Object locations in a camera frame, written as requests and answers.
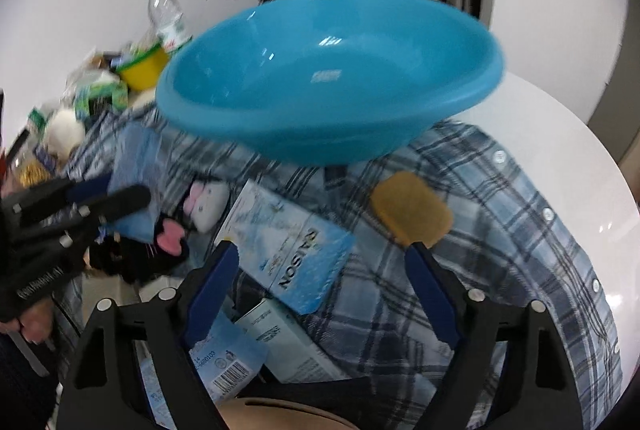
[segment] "blue plastic bowl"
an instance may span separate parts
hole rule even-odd
[[[503,58],[433,0],[279,0],[193,40],[164,69],[161,113],[188,133],[301,166],[364,161],[484,99]]]

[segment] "round table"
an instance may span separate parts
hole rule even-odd
[[[618,329],[624,390],[640,356],[640,215],[618,166],[571,111],[513,74],[456,119],[511,152],[589,255]]]

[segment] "barcode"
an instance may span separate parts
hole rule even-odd
[[[214,390],[218,390],[222,396],[226,396],[238,387],[251,372],[242,363],[236,361],[229,368],[211,382]]]

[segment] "blue plaid fabric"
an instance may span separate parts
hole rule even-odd
[[[177,210],[197,177],[229,182],[232,200],[253,179],[354,233],[356,247],[326,302],[300,321],[344,372],[372,378],[372,416],[385,428],[414,425],[452,357],[434,336],[404,273],[403,249],[369,208],[373,188],[403,170],[423,178],[454,213],[452,230],[433,248],[442,266],[496,301],[526,305],[541,299],[549,307],[574,370],[584,427],[596,428],[620,396],[616,327],[604,291],[588,287],[596,274],[587,254],[558,217],[545,219],[549,204],[505,149],[478,128],[444,121],[408,147],[340,172],[283,165],[238,145],[190,136],[148,106],[119,117],[105,114],[69,163],[69,175],[87,178],[110,169],[118,133],[133,120],[161,133],[170,155],[162,190],[166,213]],[[498,151],[504,152],[496,157]],[[240,312],[264,295],[242,273],[232,293]],[[72,325],[79,326],[80,316],[76,283],[58,303],[70,352],[77,338]],[[494,353],[493,374],[469,428],[488,414],[504,351],[498,346]]]

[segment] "white cat plush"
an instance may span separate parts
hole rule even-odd
[[[200,233],[209,232],[220,220],[229,202],[229,185],[223,181],[194,181],[183,210]]]

